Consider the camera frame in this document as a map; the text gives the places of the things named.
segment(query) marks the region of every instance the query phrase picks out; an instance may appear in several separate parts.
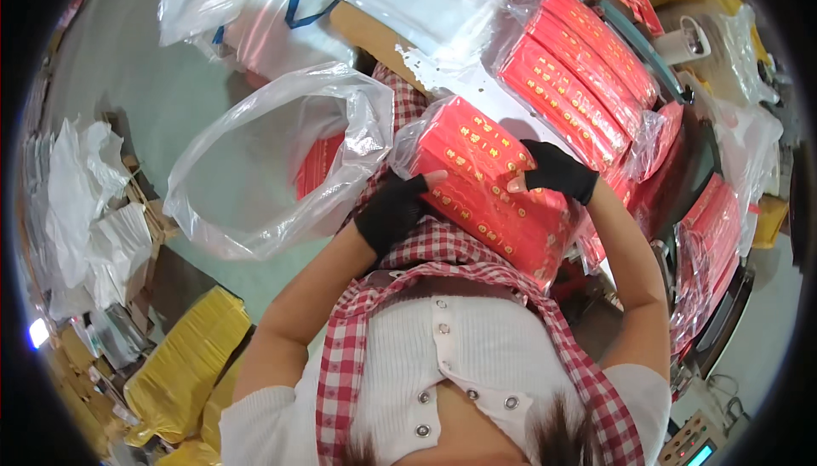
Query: light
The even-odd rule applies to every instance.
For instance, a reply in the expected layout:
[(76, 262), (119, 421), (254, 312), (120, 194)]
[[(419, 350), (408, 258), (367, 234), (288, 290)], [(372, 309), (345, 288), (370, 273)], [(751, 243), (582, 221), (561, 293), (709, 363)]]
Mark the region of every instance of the light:
[(29, 327), (29, 335), (31, 336), (31, 343), (35, 349), (39, 349), (41, 345), (48, 339), (48, 328), (46, 328), (46, 321), (39, 318), (34, 321)]

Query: fingernail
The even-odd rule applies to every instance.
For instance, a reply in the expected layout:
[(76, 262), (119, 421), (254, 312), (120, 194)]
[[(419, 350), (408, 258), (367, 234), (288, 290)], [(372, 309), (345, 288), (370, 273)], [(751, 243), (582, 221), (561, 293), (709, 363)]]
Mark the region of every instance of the fingernail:
[(525, 186), (525, 179), (523, 177), (516, 177), (511, 179), (508, 183), (508, 192), (509, 193), (522, 193), (526, 191), (528, 188)]

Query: checkered fabric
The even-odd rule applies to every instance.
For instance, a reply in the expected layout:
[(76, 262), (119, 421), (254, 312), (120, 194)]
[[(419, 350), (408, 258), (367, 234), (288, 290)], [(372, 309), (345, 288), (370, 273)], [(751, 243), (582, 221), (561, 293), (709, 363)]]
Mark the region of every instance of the checkered fabric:
[[(423, 94), (397, 74), (377, 64), (373, 77), (394, 89), (395, 129), (423, 113), (427, 106)], [(385, 172), (384, 165), (369, 179), (347, 222), (357, 213), (359, 206), (369, 201)], [(531, 302), (543, 319), (579, 397), (592, 408), (604, 464), (644, 464), (636, 425), (613, 385), (578, 347), (558, 304), (543, 296), (532, 280), (517, 272), (505, 259), (453, 222), (426, 215), (378, 267), (405, 271), (386, 287), (378, 286), (370, 279), (371, 275), (353, 280), (329, 318), (315, 412), (321, 464), (339, 463), (354, 418), (354, 405), (363, 380), (369, 314), (387, 297), (413, 286), (422, 277), (463, 277), (506, 286), (515, 290), (520, 304)]]

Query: yellow package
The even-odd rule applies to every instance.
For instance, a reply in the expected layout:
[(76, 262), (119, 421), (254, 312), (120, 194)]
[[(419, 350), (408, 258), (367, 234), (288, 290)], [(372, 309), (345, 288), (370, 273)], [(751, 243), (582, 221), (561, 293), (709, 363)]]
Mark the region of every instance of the yellow package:
[(763, 195), (757, 206), (761, 208), (761, 214), (757, 217), (755, 237), (751, 240), (751, 246), (759, 249), (773, 248), (783, 220), (788, 214), (788, 203), (772, 195)]
[(202, 440), (210, 445), (214, 451), (221, 453), (221, 432), (218, 423), (221, 420), (221, 411), (225, 410), (233, 403), (233, 389), (235, 379), (239, 377), (239, 369), (243, 363), (244, 356), (235, 360), (235, 363), (227, 370), (224, 377), (212, 390), (207, 404), (204, 405), (202, 413)]
[(158, 434), (178, 443), (197, 431), (213, 384), (249, 327), (241, 300), (221, 287), (190, 308), (125, 383), (125, 400), (141, 420), (125, 442), (143, 446)]
[(156, 466), (221, 466), (221, 458), (207, 443), (189, 440), (156, 461)]

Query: brown hair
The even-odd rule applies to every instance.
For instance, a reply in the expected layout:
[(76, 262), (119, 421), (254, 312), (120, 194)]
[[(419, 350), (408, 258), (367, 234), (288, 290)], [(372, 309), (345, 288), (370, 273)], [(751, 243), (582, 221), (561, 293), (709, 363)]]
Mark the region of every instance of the brown hair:
[[(564, 393), (557, 393), (544, 419), (534, 422), (530, 430), (536, 440), (542, 466), (592, 466), (598, 453), (591, 410), (585, 408), (578, 423), (571, 423), (565, 409)], [(343, 446), (343, 466), (374, 466), (374, 445), (368, 435), (362, 442), (347, 440)]]

